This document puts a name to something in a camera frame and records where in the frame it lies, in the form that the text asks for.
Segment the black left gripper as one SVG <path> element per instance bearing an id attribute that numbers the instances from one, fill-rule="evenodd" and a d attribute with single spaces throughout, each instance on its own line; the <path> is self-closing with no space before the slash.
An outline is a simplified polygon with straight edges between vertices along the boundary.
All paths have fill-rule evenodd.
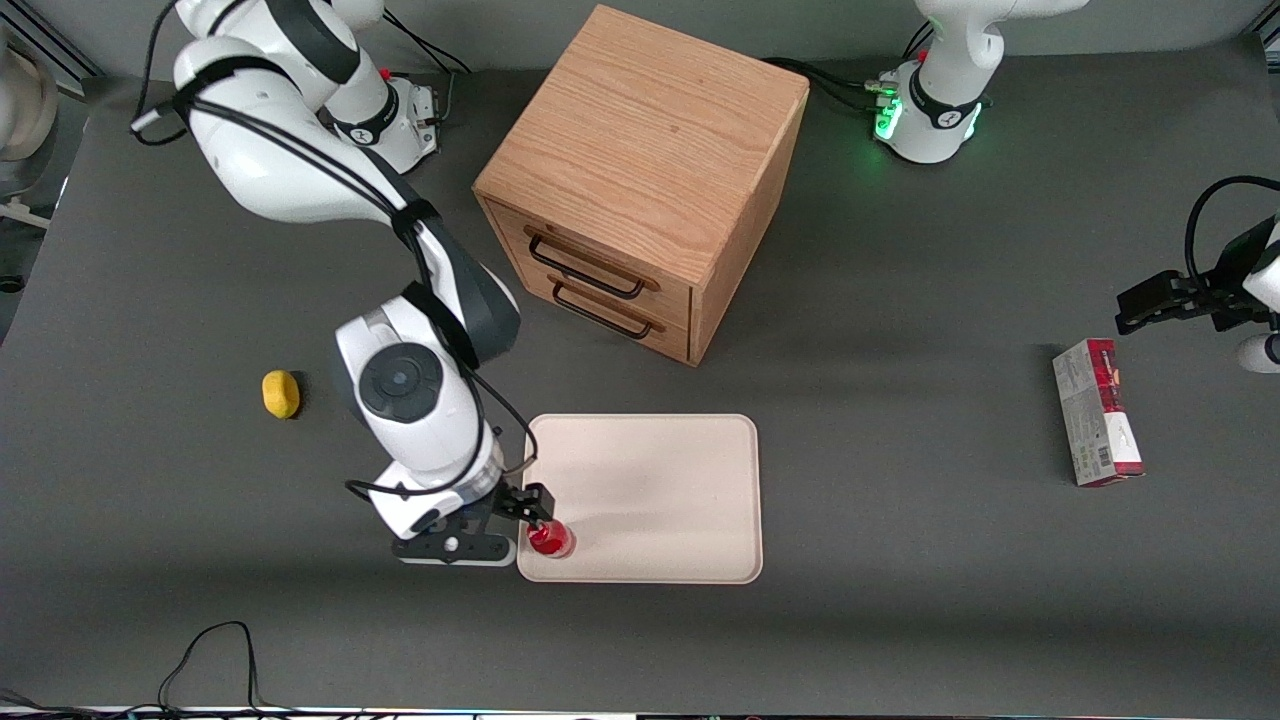
<path id="1" fill-rule="evenodd" d="M 1228 242 L 1213 268 L 1204 274 L 1204 283 L 1217 302 L 1210 314 L 1219 333 L 1240 325 L 1270 324 L 1272 310 L 1245 291 L 1244 281 L 1265 254 L 1276 220 L 1266 219 Z M 1143 282 L 1144 288 L 1129 288 L 1116 297 L 1116 331 L 1129 336 L 1161 322 L 1185 320 L 1201 315 L 1197 297 L 1201 288 L 1188 275 L 1176 270 L 1157 272 Z"/>

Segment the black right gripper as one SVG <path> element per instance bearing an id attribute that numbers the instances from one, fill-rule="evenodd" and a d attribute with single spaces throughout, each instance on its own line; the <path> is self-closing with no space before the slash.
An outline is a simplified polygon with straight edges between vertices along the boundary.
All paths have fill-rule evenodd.
<path id="1" fill-rule="evenodd" d="M 553 521 L 554 507 L 554 497 L 540 483 L 517 487 L 502 482 L 483 498 L 443 518 L 438 534 L 443 542 L 453 538 L 457 543 L 515 543 L 521 521 L 541 528 Z"/>

